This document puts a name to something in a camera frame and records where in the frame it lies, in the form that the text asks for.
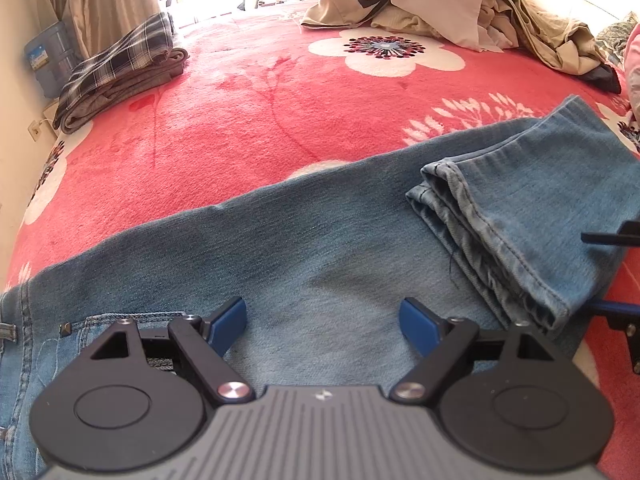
blue gripper pad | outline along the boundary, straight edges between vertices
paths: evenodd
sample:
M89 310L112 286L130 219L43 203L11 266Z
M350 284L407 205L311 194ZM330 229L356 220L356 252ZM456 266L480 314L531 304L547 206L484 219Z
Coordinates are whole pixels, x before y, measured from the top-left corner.
M447 335L447 321L436 316L415 298L404 298L399 311L400 330L422 357Z
M216 354L224 356L246 327L246 303L242 298L229 306L211 325L207 343Z

water jug label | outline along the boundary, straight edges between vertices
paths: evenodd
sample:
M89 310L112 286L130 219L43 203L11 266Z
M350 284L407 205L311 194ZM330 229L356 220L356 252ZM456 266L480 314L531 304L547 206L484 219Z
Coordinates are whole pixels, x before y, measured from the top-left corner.
M49 62L49 56L47 55L47 51L44 49L44 45L34 48L27 54L27 57L29 58L29 63L31 63L31 68L34 70L45 66Z

flower center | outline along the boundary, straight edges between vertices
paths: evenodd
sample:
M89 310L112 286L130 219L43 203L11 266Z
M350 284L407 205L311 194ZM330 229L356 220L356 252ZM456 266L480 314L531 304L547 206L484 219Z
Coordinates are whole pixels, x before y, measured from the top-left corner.
M397 36L352 38L344 46L348 47L345 52L359 52L379 59L413 57L424 52L424 46L420 43Z

floral blanket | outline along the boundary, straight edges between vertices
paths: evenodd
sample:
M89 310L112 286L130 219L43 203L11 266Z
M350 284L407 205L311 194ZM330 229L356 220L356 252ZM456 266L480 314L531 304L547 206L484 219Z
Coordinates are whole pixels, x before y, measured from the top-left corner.
M628 101L526 53L366 27L301 30L308 5L197 24L186 33L184 75L61 136L25 212L7 287L134 225L455 130L542 116L569 94L638 152ZM640 253L630 251L608 297L640 303L639 280ZM600 467L635 478L640 377L625 337L596 318L576 359L616 415Z

belt loop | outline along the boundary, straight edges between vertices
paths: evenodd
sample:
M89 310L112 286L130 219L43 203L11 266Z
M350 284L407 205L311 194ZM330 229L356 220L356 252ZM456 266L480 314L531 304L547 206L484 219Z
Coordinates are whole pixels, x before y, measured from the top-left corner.
M8 323L0 323L0 339L8 339L9 341L18 342L18 328Z

